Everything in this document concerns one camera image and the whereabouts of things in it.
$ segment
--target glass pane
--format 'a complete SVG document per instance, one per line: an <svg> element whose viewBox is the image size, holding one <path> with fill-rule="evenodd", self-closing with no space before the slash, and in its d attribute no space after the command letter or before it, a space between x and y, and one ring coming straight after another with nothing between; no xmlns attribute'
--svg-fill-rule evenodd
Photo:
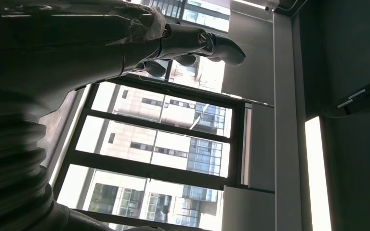
<svg viewBox="0 0 370 231"><path fill-rule="evenodd" d="M82 170L86 173L85 177L76 177L82 173ZM220 230L223 205L222 191L128 176L75 165L70 166L66 179L73 180L75 186L67 187L64 185L60 191L58 202L62 204L68 196L84 199L84 203L81 204L68 204L70 208L92 211L90 203L93 195L96 194L96 188L99 187L97 185L108 185L108 187L116 188L118 190L117 195L120 196L123 195L122 192L125 189L132 189L132 192L140 192L138 206L136 209L131 210L131 215L127 213L126 216L206 230ZM89 187L83 187L84 184L89 184ZM202 193L202 196L195 199L196 196L194 194L200 193ZM207 199L206 195L208 194L214 195L212 199ZM122 216L125 216L122 212L127 211L127 209L121 207L118 197L114 201L107 200L107 206L112 208L112 215L122 214ZM157 205L150 205L150 198L153 197L158 197L159 202Z"/></svg>
<svg viewBox="0 0 370 231"><path fill-rule="evenodd" d="M199 57L192 67L186 67L174 60L170 81L188 87L221 93L224 72L225 63L223 61L213 62L208 58ZM223 116L225 110L217 113Z"/></svg>
<svg viewBox="0 0 370 231"><path fill-rule="evenodd" d="M88 116L76 149L154 165L227 177L228 143L203 140L184 135L143 128ZM109 143L110 133L115 134ZM122 200L133 200L130 190L122 192Z"/></svg>
<svg viewBox="0 0 370 231"><path fill-rule="evenodd" d="M194 5L194 6L199 6L208 10L216 11L219 13L227 14L230 15L230 9L223 7L223 6L218 6L216 4L212 4L210 2L202 1L202 0L188 0L188 4Z"/></svg>
<svg viewBox="0 0 370 231"><path fill-rule="evenodd" d="M112 97L116 97L115 104L110 107ZM220 136L230 135L232 109L123 85L101 83L92 109Z"/></svg>
<svg viewBox="0 0 370 231"><path fill-rule="evenodd" d="M184 17L186 21L197 23L203 26L209 26L218 30L227 32L229 30L229 20L223 18L216 18L196 11L184 10Z"/></svg>

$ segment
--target building window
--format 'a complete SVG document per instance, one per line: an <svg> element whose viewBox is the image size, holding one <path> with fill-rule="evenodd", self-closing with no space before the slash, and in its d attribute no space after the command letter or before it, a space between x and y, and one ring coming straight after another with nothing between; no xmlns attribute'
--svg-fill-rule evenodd
<svg viewBox="0 0 370 231"><path fill-rule="evenodd" d="M181 102L181 101L178 101L178 100L170 100L170 104L177 105L177 106L180 106L180 107L190 108L189 103Z"/></svg>
<svg viewBox="0 0 370 231"><path fill-rule="evenodd" d="M89 211L111 214L118 190L116 186L97 183L94 186Z"/></svg>
<svg viewBox="0 0 370 231"><path fill-rule="evenodd" d="M191 138L186 169L210 175L220 175L222 144Z"/></svg>
<svg viewBox="0 0 370 231"><path fill-rule="evenodd" d="M118 215L130 218L139 218L141 210L142 192L134 189L124 189L120 198Z"/></svg>
<svg viewBox="0 0 370 231"><path fill-rule="evenodd" d="M176 221L178 225L185 225L189 227L198 227L199 223L199 210L200 201L176 198L175 206L180 206L175 208Z"/></svg>
<svg viewBox="0 0 370 231"><path fill-rule="evenodd" d="M122 93L122 98L123 99L126 99L127 98L127 94L128 94L128 90L124 90L124 92Z"/></svg>
<svg viewBox="0 0 370 231"><path fill-rule="evenodd" d="M159 107L162 107L162 105L163 105L162 101L152 100L152 99L147 99L147 98L143 98L141 100L141 102L142 103L147 103L147 104L150 104L150 105L159 106Z"/></svg>
<svg viewBox="0 0 370 231"><path fill-rule="evenodd" d="M166 223L171 199L171 196L150 193L146 219Z"/></svg>
<svg viewBox="0 0 370 231"><path fill-rule="evenodd" d="M152 145L143 144L143 143L131 142L130 147L145 150L145 151L149 151L149 152L152 151Z"/></svg>
<svg viewBox="0 0 370 231"><path fill-rule="evenodd" d="M183 197L198 201L217 202L218 191L213 189L185 185Z"/></svg>
<svg viewBox="0 0 370 231"><path fill-rule="evenodd" d="M108 143L113 143L115 136L116 136L115 133L110 133L110 137L108 138Z"/></svg>
<svg viewBox="0 0 370 231"><path fill-rule="evenodd" d="M188 153L186 152L172 150L169 148L155 147L155 152L162 153L162 154L168 154L168 155L174 155L174 156L180 156L180 157L185 157L185 158L188 157Z"/></svg>

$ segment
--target plastic wrap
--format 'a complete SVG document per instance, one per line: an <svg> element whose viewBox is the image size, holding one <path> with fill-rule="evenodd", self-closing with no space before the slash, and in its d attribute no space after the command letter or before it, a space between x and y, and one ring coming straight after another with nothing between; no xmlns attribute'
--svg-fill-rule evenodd
<svg viewBox="0 0 370 231"><path fill-rule="evenodd" d="M0 46L111 45L162 37L164 15L119 0L0 0Z"/></svg>

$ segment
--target window mullion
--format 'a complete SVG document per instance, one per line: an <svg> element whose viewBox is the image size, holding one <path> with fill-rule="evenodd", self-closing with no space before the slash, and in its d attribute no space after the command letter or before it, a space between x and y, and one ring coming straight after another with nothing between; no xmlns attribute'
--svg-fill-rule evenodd
<svg viewBox="0 0 370 231"><path fill-rule="evenodd" d="M223 190L230 179L82 151L68 153L70 164L167 182Z"/></svg>
<svg viewBox="0 0 370 231"><path fill-rule="evenodd" d="M114 121L122 122L125 124L138 125L138 126L146 127L146 128L153 128L153 129L173 132L177 134L184 134L184 135L189 135L189 136L207 139L211 141L219 141L219 142L224 142L224 143L229 143L230 141L230 138L227 138L224 136L219 136L219 135L205 133L205 132L196 131L196 130L189 130L186 128L174 127L171 125L142 120L142 119L138 119L134 117L127 117L123 115L100 112L100 111L96 111L92 109L84 109L83 111L89 116L114 120Z"/></svg>

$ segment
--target robotic finger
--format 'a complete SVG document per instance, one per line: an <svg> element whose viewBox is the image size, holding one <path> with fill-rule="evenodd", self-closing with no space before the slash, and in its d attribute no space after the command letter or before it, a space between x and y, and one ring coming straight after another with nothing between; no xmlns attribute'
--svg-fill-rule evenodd
<svg viewBox="0 0 370 231"><path fill-rule="evenodd" d="M167 71L165 67L156 61L147 61L139 63L136 68L132 70L133 72L146 71L154 77L163 77Z"/></svg>

